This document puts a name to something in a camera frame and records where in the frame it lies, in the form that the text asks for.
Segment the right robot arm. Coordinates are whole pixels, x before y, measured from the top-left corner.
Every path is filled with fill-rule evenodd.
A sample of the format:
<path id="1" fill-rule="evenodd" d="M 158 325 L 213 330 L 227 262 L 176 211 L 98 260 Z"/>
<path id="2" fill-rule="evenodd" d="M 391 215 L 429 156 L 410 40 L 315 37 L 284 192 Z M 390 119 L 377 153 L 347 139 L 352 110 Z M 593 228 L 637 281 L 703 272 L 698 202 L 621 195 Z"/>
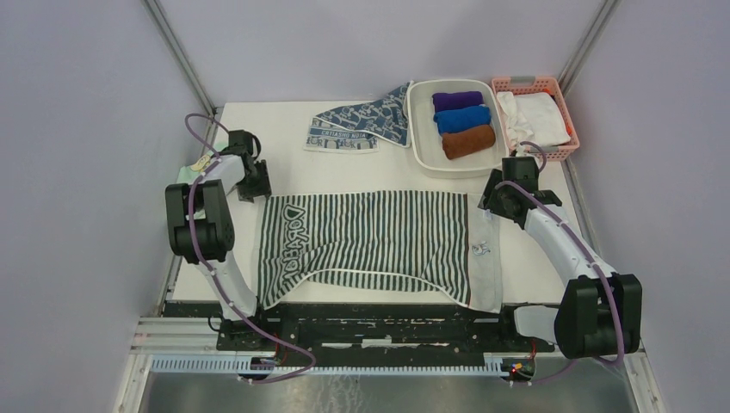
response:
<path id="1" fill-rule="evenodd" d="M 540 189 L 532 157 L 505 157 L 486 184 L 479 208 L 518 225 L 537 242 L 565 290 L 557 306 L 523 305 L 497 328 L 499 344 L 518 351 L 531 338 L 556 345 L 569 360 L 615 365 L 640 346 L 643 288 L 619 274 L 573 229 L 552 190 Z"/>

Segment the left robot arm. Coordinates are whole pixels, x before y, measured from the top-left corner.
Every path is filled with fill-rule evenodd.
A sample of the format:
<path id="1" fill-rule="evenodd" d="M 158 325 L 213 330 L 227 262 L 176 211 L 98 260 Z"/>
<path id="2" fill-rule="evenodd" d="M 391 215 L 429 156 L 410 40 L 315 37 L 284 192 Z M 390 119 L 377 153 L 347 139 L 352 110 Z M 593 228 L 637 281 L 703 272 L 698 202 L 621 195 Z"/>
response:
<path id="1" fill-rule="evenodd" d="M 191 183 L 165 188 L 170 248 L 197 268 L 213 289 L 223 318 L 243 320 L 257 313 L 257 294 L 247 285 L 233 254 L 235 230 L 227 196 L 243 202 L 272 195 L 261 143 L 245 130 L 231 132 L 220 157 L 213 157 Z"/>

